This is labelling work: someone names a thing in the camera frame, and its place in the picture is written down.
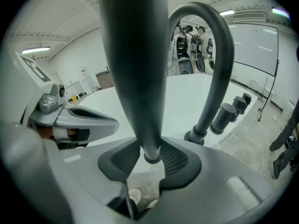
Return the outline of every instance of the ceiling light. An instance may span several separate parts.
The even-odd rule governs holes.
[[[32,52],[38,52],[38,51],[43,51],[43,50],[49,50],[50,47],[36,47],[36,48],[29,48],[29,49],[24,49],[22,54],[27,54],[27,53],[32,53]]]
[[[225,11],[225,12],[221,12],[220,15],[225,16],[225,15],[234,14],[234,13],[235,12],[233,10],[228,10],[228,11]]]
[[[259,48],[262,48],[262,49],[264,49],[264,50],[267,50],[267,51],[272,51],[272,50],[270,50],[270,49],[268,49],[268,48],[265,48],[265,47],[260,47],[260,46],[258,46]]]
[[[277,8],[272,8],[272,12],[276,13],[276,14],[279,14],[279,15],[283,15],[287,18],[290,18],[290,15],[287,12],[283,11],[283,10],[279,10]]]
[[[274,32],[274,31],[271,31],[271,30],[268,30],[268,29],[263,29],[264,32],[269,32],[269,33],[273,33],[273,34],[277,34],[277,32]]]

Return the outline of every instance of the whiteboard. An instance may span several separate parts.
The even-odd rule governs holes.
[[[255,24],[231,24],[229,29],[235,43],[235,62],[275,76],[278,59],[277,29]]]

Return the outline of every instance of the white wall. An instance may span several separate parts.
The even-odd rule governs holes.
[[[81,79],[82,66],[88,68],[93,86],[99,87],[95,74],[107,70],[108,66],[99,28],[81,36],[58,52],[49,61],[47,70],[54,68],[62,83],[68,86],[70,80],[74,82]]]
[[[213,39],[214,51],[213,58],[215,60],[216,48],[215,40],[211,31],[206,32],[209,38]],[[291,36],[284,35],[278,30],[278,74],[273,87],[276,94],[272,100],[284,108],[288,100],[296,103],[299,98],[299,62],[296,57],[296,49],[299,41]],[[254,78],[259,82],[257,90],[261,93],[264,90],[266,79],[266,87],[271,88],[274,77],[254,68],[234,63],[232,78],[238,80],[251,87],[250,78]]]
[[[53,75],[57,72],[56,65],[49,62],[38,62],[35,60],[38,66],[48,75]]]

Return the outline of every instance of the black rubber mount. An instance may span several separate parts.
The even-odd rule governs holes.
[[[199,134],[196,132],[196,126],[194,126],[192,131],[189,131],[185,134],[184,140],[203,146],[205,144],[204,138],[206,135],[207,131],[203,135]]]
[[[160,181],[160,190],[183,188],[200,173],[200,158],[191,150],[170,140],[163,140],[160,152],[165,169],[165,178]]]
[[[218,132],[218,131],[214,130],[212,125],[210,126],[210,130],[212,131],[212,133],[214,133],[216,135],[220,135],[220,134],[222,134],[224,132],[224,131]]]
[[[155,163],[159,163],[161,161],[161,152],[159,152],[159,156],[156,159],[149,159],[145,154],[144,154],[144,159],[146,160],[146,162],[150,163],[150,164],[155,164]]]
[[[138,141],[129,141],[103,153],[98,159],[98,166],[110,180],[126,184],[139,157]],[[165,169],[165,179],[160,182],[161,189],[183,188],[201,170],[198,155],[170,140],[161,140],[159,158]]]
[[[110,180],[126,183],[139,157],[139,142],[129,141],[103,153],[98,166]]]

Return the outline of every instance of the curved gray tube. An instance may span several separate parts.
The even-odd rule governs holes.
[[[200,2],[183,4],[170,15],[170,37],[180,19],[191,14],[199,16],[207,22],[213,32],[217,47],[213,79],[204,109],[190,135],[185,136],[185,139],[190,142],[202,144],[207,129],[216,116],[228,88],[234,64],[235,47],[224,18],[211,6]]]

